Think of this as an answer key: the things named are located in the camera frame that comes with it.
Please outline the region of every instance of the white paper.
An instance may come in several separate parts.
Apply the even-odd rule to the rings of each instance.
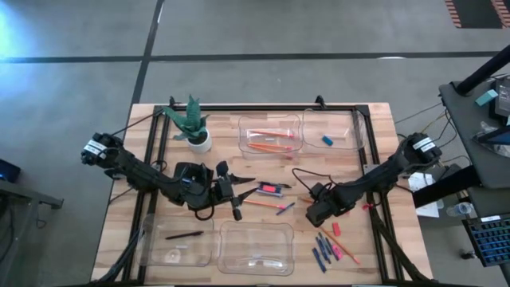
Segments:
[[[409,188],[412,191],[418,191],[423,187],[431,185],[432,183],[435,183],[434,179],[432,178],[432,175],[425,174],[424,176],[421,172],[415,172],[409,177]],[[437,203],[432,202],[425,206],[417,208],[416,214],[419,216],[439,218]]]

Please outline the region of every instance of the water bottle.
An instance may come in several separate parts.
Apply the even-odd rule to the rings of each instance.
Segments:
[[[473,205],[471,203],[461,202],[454,206],[448,207],[448,209],[446,209],[446,213],[448,216],[455,217],[455,216],[470,214],[472,210],[473,210]]]

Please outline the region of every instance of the blue eraser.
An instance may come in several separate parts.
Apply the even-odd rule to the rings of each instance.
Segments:
[[[485,92],[485,94],[481,95],[477,100],[477,104],[479,106],[483,106],[484,104],[487,104],[489,101],[497,97],[497,92],[494,90],[488,90]]]
[[[322,137],[322,141],[324,141],[328,146],[332,146],[333,145],[332,139],[328,138],[327,136],[323,136]]]

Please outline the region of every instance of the succulent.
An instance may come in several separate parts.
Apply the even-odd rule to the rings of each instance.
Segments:
[[[199,99],[194,100],[190,95],[190,101],[186,106],[186,116],[179,114],[169,107],[164,107],[163,111],[182,132],[180,135],[174,136],[174,140],[197,140],[206,136],[206,120],[209,115],[200,117]]]

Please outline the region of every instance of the red object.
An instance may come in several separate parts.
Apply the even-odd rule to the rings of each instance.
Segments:
[[[271,186],[266,186],[266,185],[262,186],[262,190],[267,191],[267,192],[277,192],[276,187],[271,187]]]
[[[335,236],[340,236],[340,226],[338,225],[338,222],[333,222],[333,232],[335,233]]]

